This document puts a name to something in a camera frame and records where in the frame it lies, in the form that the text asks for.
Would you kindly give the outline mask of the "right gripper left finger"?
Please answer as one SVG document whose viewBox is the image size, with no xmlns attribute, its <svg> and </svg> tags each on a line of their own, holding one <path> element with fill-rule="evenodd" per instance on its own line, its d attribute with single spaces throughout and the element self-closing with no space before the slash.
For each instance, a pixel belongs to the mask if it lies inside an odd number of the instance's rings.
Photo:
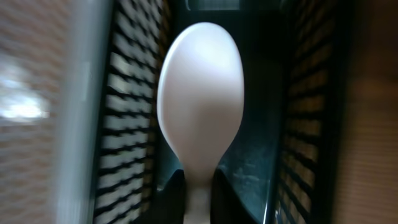
<svg viewBox="0 0 398 224">
<path fill-rule="evenodd" d="M 176 170 L 138 224 L 182 224 L 185 213 L 186 183 L 183 170 Z"/>
</svg>

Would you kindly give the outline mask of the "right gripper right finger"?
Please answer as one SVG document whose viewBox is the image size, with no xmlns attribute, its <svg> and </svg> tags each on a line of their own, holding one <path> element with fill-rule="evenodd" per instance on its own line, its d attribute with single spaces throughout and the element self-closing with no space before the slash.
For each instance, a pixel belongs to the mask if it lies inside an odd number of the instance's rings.
<svg viewBox="0 0 398 224">
<path fill-rule="evenodd" d="M 217 169 L 211 186 L 211 224 L 256 224 L 223 171 Z"/>
</svg>

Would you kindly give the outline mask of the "white spoon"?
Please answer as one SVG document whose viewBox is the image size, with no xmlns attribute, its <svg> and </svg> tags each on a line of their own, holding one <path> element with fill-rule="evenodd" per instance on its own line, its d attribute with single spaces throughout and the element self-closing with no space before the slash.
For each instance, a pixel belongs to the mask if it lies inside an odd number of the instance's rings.
<svg viewBox="0 0 398 224">
<path fill-rule="evenodd" d="M 159 126 L 187 185 L 184 223 L 211 222 L 212 179 L 243 111 L 243 65 L 232 36 L 210 22 L 184 29 L 167 52 L 157 92 Z"/>
</svg>

